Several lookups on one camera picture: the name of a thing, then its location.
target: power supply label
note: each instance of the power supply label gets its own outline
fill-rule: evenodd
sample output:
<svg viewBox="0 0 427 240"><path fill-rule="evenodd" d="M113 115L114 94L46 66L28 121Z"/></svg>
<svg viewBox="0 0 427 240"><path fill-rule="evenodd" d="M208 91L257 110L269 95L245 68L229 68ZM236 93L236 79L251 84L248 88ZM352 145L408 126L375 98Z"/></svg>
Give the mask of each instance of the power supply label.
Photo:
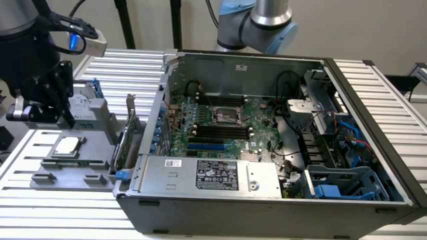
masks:
<svg viewBox="0 0 427 240"><path fill-rule="evenodd" d="M237 162L197 160L195 186L205 190L239 191Z"/></svg>

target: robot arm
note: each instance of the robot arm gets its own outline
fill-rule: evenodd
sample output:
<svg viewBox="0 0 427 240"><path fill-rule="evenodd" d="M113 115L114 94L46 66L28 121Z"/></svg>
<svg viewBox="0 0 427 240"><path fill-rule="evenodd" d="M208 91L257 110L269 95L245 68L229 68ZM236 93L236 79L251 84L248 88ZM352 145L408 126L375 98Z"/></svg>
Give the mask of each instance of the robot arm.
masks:
<svg viewBox="0 0 427 240"><path fill-rule="evenodd" d="M77 35L81 48L56 46L49 32ZM52 12L45 0L0 0L0 79L16 98L5 116L9 121L61 122L62 128L73 128L73 68L60 53L84 53L86 41L97 38L90 24Z"/></svg>
<svg viewBox="0 0 427 240"><path fill-rule="evenodd" d="M249 47L264 54L281 54L297 29L288 0L224 0L215 50L236 52Z"/></svg>

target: slotted metal table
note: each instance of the slotted metal table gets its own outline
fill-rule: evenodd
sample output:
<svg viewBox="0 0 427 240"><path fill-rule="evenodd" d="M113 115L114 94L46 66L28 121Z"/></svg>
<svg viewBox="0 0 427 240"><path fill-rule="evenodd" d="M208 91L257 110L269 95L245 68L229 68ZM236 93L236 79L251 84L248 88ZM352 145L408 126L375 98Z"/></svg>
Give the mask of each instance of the slotted metal table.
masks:
<svg viewBox="0 0 427 240"><path fill-rule="evenodd" d="M393 87L375 67L365 66L361 61L336 60L336 64L427 191L425 120L403 97L396 95ZM86 80L96 78L100 81L108 108L118 119L126 116L126 94L136 94L136 112L145 121L156 83L162 74L161 66L161 51L109 49L104 58L86 57L82 60L74 77ZM32 174L38 170L40 161L48 155L58 133L54 130L29 130L0 168L0 238L188 239L187 236L177 235L140 234L110 192L30 189ZM208 236L192 238L231 239ZM408 225L387 225L361 239L424 240L427 217Z"/></svg>

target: blue ram slot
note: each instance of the blue ram slot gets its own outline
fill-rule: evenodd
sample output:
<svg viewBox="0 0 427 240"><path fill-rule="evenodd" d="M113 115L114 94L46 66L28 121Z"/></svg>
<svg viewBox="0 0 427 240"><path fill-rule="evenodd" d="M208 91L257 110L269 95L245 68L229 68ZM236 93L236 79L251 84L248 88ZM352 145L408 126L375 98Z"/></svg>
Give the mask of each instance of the blue ram slot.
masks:
<svg viewBox="0 0 427 240"><path fill-rule="evenodd" d="M224 144L188 144L187 148L197 150L225 151L227 146Z"/></svg>

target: green circuit board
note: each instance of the green circuit board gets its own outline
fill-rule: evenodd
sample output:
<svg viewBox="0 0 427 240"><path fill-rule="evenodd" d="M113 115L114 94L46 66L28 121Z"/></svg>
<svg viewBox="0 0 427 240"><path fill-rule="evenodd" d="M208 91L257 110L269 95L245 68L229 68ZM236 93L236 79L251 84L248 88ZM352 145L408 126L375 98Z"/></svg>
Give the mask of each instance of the green circuit board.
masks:
<svg viewBox="0 0 427 240"><path fill-rule="evenodd" d="M273 146L280 141L277 127L273 126L273 107L268 106L272 99L260 97L248 97L247 103L240 107L223 107L216 105L199 105L192 98L183 95L175 95L171 98L171 104L179 106L172 118L172 144L169 156L188 157L187 149L188 139L193 138L192 126L197 123L200 126L236 126L236 123L223 120L213 121L213 108L223 111L240 112L240 127L252 127L253 136L249 139L223 139L225 150L197 150L199 158L241 159L241 154L257 154L259 161L271 162L271 151L268 151L268 142Z"/></svg>

